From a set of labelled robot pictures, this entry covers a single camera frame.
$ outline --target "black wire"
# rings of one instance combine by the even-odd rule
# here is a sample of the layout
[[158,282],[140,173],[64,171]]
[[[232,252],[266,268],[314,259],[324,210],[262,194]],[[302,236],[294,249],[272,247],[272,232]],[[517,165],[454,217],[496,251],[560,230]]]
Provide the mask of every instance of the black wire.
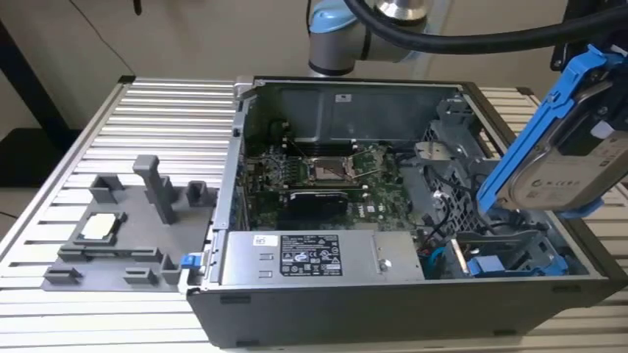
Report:
[[452,208],[449,207],[449,204],[445,200],[442,200],[445,211],[444,211],[444,217],[440,220],[438,224],[433,227],[432,232],[426,236],[425,240],[422,241],[422,245],[426,245],[428,242],[432,240],[433,236],[436,233],[440,232],[440,228],[449,222],[449,217],[452,216]]
[[490,232],[490,234],[494,234],[494,229],[492,228],[492,225],[490,223],[484,219],[484,217],[481,217],[481,214],[480,214],[480,210],[477,209],[477,192],[480,191],[480,186],[477,185],[477,177],[480,176],[480,174],[473,174],[470,176],[470,190],[472,192],[469,193],[469,197],[470,197],[470,207],[473,208],[473,213],[477,217],[477,220],[480,221],[480,223],[484,225],[485,227],[485,232]]
[[428,164],[428,165],[425,166],[425,171],[429,171],[429,173],[433,174],[433,177],[436,178],[436,180],[438,180],[442,184],[448,185],[450,188],[454,188],[456,190],[461,190],[461,191],[464,191],[465,193],[472,193],[472,192],[473,192],[473,189],[472,189],[472,188],[465,188],[464,186],[457,185],[457,184],[453,184],[453,182],[450,182],[449,180],[446,180],[446,179],[438,174],[438,172],[436,171],[433,165]]
[[124,66],[126,66],[126,69],[130,71],[132,75],[134,76],[136,75],[136,72],[133,71],[133,69],[130,68],[130,65],[126,63],[126,60],[124,60],[124,58],[120,56],[120,54],[117,53],[116,49],[113,49],[113,47],[106,43],[106,40],[105,38],[102,38],[102,36],[100,35],[100,32],[98,30],[96,29],[96,26],[94,24],[89,21],[89,18],[86,17],[85,13],[82,12],[82,10],[80,9],[78,5],[76,5],[74,1],[73,0],[68,0],[69,1],[69,4],[72,4],[72,6],[74,7],[76,11],[78,11],[78,14],[82,16],[82,18],[85,19],[86,23],[89,24],[89,27],[94,30],[94,33],[96,35],[98,36],[100,38],[100,41],[102,42],[102,44],[106,46],[106,48],[109,48],[109,50],[113,52],[113,54],[117,56],[117,59],[120,59],[121,63],[124,64]]
[[305,5],[305,26],[306,26],[306,35],[310,35],[310,13],[312,13],[312,0],[306,0]]
[[384,16],[373,14],[364,0],[344,0],[344,3],[374,35],[401,48],[434,54],[490,54],[544,48],[589,39],[628,24],[628,5],[621,5],[550,26],[490,35],[445,37],[401,29]]
[[[512,223],[512,222],[498,222],[498,223],[490,224],[490,227],[492,227],[493,229],[497,228],[497,227],[505,227],[505,226],[512,227],[512,228],[517,228],[517,224],[514,224],[514,223]],[[482,227],[477,228],[477,229],[474,230],[474,232],[481,234],[481,233],[484,233],[486,230],[488,230],[486,226],[482,226]]]
[[12,215],[10,213],[2,212],[2,211],[0,211],[0,215],[5,215],[6,217],[17,219],[16,215]]

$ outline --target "blue latch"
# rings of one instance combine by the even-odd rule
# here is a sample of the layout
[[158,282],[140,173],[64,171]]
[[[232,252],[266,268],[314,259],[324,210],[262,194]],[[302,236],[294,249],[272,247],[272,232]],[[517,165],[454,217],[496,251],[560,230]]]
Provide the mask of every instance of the blue latch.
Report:
[[190,270],[198,270],[200,261],[201,261],[200,254],[186,254],[180,258],[180,267],[188,268]]

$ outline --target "sheet metal panel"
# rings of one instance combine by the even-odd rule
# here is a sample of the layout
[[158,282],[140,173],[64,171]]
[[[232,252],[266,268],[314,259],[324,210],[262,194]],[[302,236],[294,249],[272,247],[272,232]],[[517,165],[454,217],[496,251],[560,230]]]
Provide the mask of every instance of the sheet metal panel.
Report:
[[[517,132],[537,100],[514,88],[482,93]],[[161,172],[176,185],[204,179],[218,186],[233,112],[232,82],[137,79],[110,114],[96,121],[89,144],[61,186],[46,195],[0,262],[0,348],[4,352],[218,352],[178,293],[46,293],[38,289],[46,265],[68,239],[90,201],[94,174],[117,172],[126,185],[137,154],[157,154]],[[628,270],[628,190],[617,185],[586,224]],[[286,352],[525,352],[628,351],[628,290],[590,308],[565,310],[528,336],[474,340],[358,343],[286,347]]]

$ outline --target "cable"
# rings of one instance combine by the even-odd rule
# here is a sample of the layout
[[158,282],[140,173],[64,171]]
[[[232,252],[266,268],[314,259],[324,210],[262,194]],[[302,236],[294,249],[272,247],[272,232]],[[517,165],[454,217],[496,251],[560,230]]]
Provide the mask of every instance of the cable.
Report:
[[472,193],[473,192],[473,189],[472,188],[466,188],[461,185],[456,185],[453,184],[449,180],[446,180],[440,174],[438,172],[436,171],[433,165],[428,164],[425,165],[425,172],[429,171],[429,173],[433,174],[433,177],[436,178],[436,180],[438,180],[442,184],[448,185],[450,188],[454,188],[456,190],[461,190],[464,191],[465,193]]
[[306,5],[305,5],[306,35],[310,35],[310,13],[312,13],[312,0],[306,0]]
[[485,227],[485,232],[489,232],[490,234],[494,234],[494,229],[492,228],[490,223],[481,217],[480,210],[477,209],[477,192],[480,191],[480,188],[476,186],[477,184],[477,177],[480,174],[473,174],[470,176],[470,190],[472,192],[469,193],[470,197],[470,207],[473,208],[473,214],[476,215],[477,220],[480,221],[481,225]]
[[344,0],[366,29],[393,45],[434,54],[490,54],[544,48],[612,32],[628,24],[628,5],[621,5],[561,24],[490,35],[425,35],[400,29],[373,14],[364,0]]
[[96,29],[96,26],[94,24],[89,21],[89,18],[86,17],[85,13],[82,12],[82,10],[80,9],[78,5],[76,5],[74,1],[73,0],[68,0],[69,1],[69,4],[72,4],[72,6],[74,7],[76,11],[78,11],[78,14],[82,16],[82,18],[85,19],[86,23],[89,24],[89,27],[94,30],[94,33],[96,35],[98,36],[100,38],[100,41],[102,42],[102,44],[106,46],[106,48],[109,48],[109,50],[113,52],[113,54],[117,56],[117,59],[120,59],[121,63],[124,64],[124,66],[126,66],[126,69],[130,71],[132,75],[136,76],[136,72],[133,71],[133,69],[130,68],[129,64],[126,63],[126,60],[124,60],[124,58],[120,56],[120,54],[117,53],[116,49],[113,49],[113,47],[106,43],[106,40],[105,38],[102,38],[102,36],[100,35],[100,32],[98,30]]
[[0,215],[5,215],[6,217],[17,219],[16,215],[12,215],[10,213],[2,212],[2,211],[0,211]]
[[452,216],[452,208],[449,207],[449,204],[445,202],[445,200],[442,201],[442,204],[445,207],[444,217],[440,220],[438,224],[433,227],[429,235],[425,237],[425,241],[422,242],[422,245],[425,245],[432,240],[434,234],[438,233],[440,228],[442,228],[442,226],[449,222],[449,217]]
[[290,139],[288,139],[288,142],[294,146],[294,149],[296,151],[301,154],[302,158],[308,158],[306,154],[302,152],[302,150],[298,148],[298,146],[296,145],[294,141],[292,141]]
[[[493,228],[493,229],[497,228],[497,227],[505,227],[505,226],[512,227],[512,228],[517,228],[517,224],[513,224],[512,222],[498,222],[498,223],[490,224],[490,228]],[[482,227],[477,228],[474,230],[474,232],[482,234],[486,230],[488,230],[486,226],[482,226]]]

